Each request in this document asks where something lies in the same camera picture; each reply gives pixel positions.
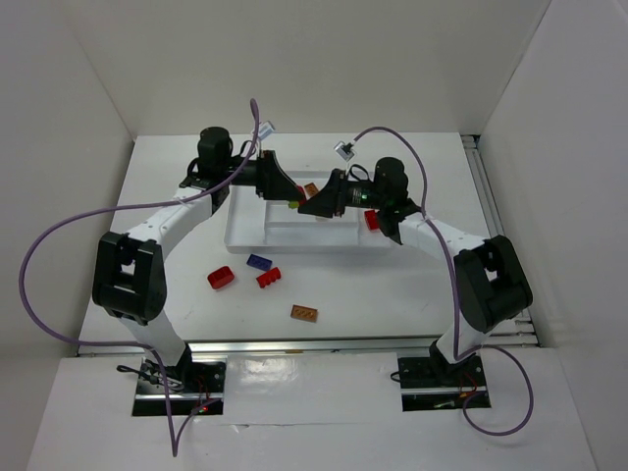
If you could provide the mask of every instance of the purple cable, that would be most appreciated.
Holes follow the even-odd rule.
[[[253,98],[251,98],[250,100],[250,107],[251,107],[251,114],[253,115],[253,120],[255,121],[255,129],[253,131],[253,142],[257,142],[258,133],[259,133],[259,109],[257,107],[257,102]],[[131,209],[163,208],[167,206],[175,206],[177,204],[188,203],[190,201],[194,201],[196,199],[202,198],[203,196],[207,196],[208,194],[211,194],[227,186],[237,176],[237,174],[239,174],[242,171],[242,169],[244,168],[248,160],[253,155],[254,151],[255,151],[255,147],[251,146],[246,156],[242,160],[242,163],[223,182],[218,183],[216,186],[213,186],[194,196],[190,196],[188,198],[184,198],[180,200],[160,201],[157,203],[129,204],[125,206],[112,206],[109,208],[95,209],[93,211],[87,211],[85,213],[80,213],[70,218],[64,219],[63,221],[60,221],[59,223],[46,229],[38,238],[35,239],[35,241],[26,251],[26,255],[24,257],[24,260],[22,261],[22,266],[20,267],[18,285],[20,288],[20,298],[22,300],[22,305],[24,306],[26,313],[28,314],[32,322],[34,322],[37,325],[37,327],[39,327],[39,329],[41,329],[43,332],[45,332],[49,336],[54,337],[57,340],[64,341],[65,343],[69,343],[69,344],[77,345],[77,346],[133,346],[133,347],[143,348],[145,350],[152,352],[152,354],[155,356],[155,359],[157,360],[157,363],[159,364],[161,375],[164,378],[164,396],[166,397],[166,416],[168,417],[168,429],[170,431],[170,441],[171,441],[174,457],[176,457],[177,454],[179,453],[179,438],[181,437],[181,433],[183,432],[183,427],[185,427],[187,422],[189,422],[189,420],[196,413],[198,413],[198,411],[201,410],[202,407],[214,402],[217,399],[209,400],[208,402],[194,408],[191,411],[191,413],[187,416],[187,418],[183,421],[181,428],[179,429],[179,433],[175,436],[175,424],[173,423],[173,412],[172,412],[172,406],[170,403],[170,391],[168,388],[168,382],[165,381],[168,375],[166,374],[166,367],[164,366],[164,363],[161,357],[153,349],[153,347],[150,345],[146,345],[144,343],[139,343],[137,341],[79,340],[79,339],[73,339],[71,337],[64,336],[63,334],[59,334],[58,332],[53,331],[47,325],[45,325],[41,319],[39,319],[35,311],[32,309],[32,306],[30,305],[30,301],[28,300],[28,296],[26,295],[26,269],[28,268],[28,262],[30,261],[30,258],[32,257],[33,253],[35,252],[39,244],[41,244],[52,233],[54,233],[58,229],[63,228],[67,224],[73,223],[74,221],[79,221],[81,219],[89,218],[91,216],[104,214],[104,213],[114,213],[116,211],[128,211]]]
[[[467,420],[467,422],[469,423],[471,427],[473,427],[478,432],[482,432],[485,435],[490,435],[492,437],[506,437],[508,435],[516,434],[521,429],[523,429],[526,426],[526,424],[530,421],[530,418],[532,417],[532,411],[534,410],[534,392],[532,391],[532,383],[530,382],[530,377],[528,376],[528,373],[526,372],[521,362],[519,362],[519,360],[517,360],[514,357],[514,355],[512,355],[507,350],[501,348],[500,346],[478,345],[478,346],[473,346],[462,353],[459,352],[459,348],[460,348],[460,300],[458,298],[458,288],[457,288],[457,283],[455,279],[455,269],[453,267],[453,261],[451,260],[451,255],[449,254],[449,250],[447,248],[445,238],[441,234],[441,231],[439,231],[439,228],[437,228],[436,224],[434,224],[432,220],[429,219],[427,216],[427,210],[425,208],[425,200],[427,199],[427,193],[428,193],[428,176],[427,176],[427,172],[425,171],[425,166],[423,165],[423,162],[421,161],[419,154],[416,152],[416,150],[414,150],[414,147],[412,147],[412,144],[410,144],[410,142],[408,142],[400,133],[398,133],[395,130],[392,130],[391,128],[386,128],[384,126],[373,126],[372,128],[364,130],[363,132],[358,134],[353,141],[357,142],[365,134],[372,131],[384,131],[384,132],[388,132],[394,135],[397,139],[403,142],[403,144],[405,144],[405,146],[410,150],[410,152],[416,159],[417,163],[419,164],[419,167],[421,168],[421,175],[423,176],[423,195],[421,197],[421,214],[423,215],[423,218],[425,219],[426,223],[430,226],[430,229],[432,229],[437,239],[439,240],[441,249],[443,250],[443,254],[445,255],[447,271],[449,272],[449,281],[451,282],[451,294],[453,297],[453,358],[456,361],[460,361],[464,359],[466,356],[470,355],[471,353],[474,353],[480,350],[481,348],[492,348],[493,350],[500,351],[501,353],[506,355],[508,358],[510,358],[515,363],[515,365],[517,365],[517,368],[519,368],[519,371],[523,375],[523,379],[526,382],[526,388],[528,390],[528,397],[530,398],[529,403],[528,403],[528,411],[526,412],[526,416],[524,417],[524,419],[516,427],[513,427],[512,429],[509,429],[509,430],[505,430],[503,432],[493,432],[487,429],[483,429],[482,427],[477,425],[475,422],[473,422],[471,420],[471,417],[469,417],[467,406],[469,404],[469,401],[473,399],[474,397],[476,397],[479,394],[479,392],[476,392],[475,394],[470,395],[462,403],[462,413],[464,414],[464,418]]]

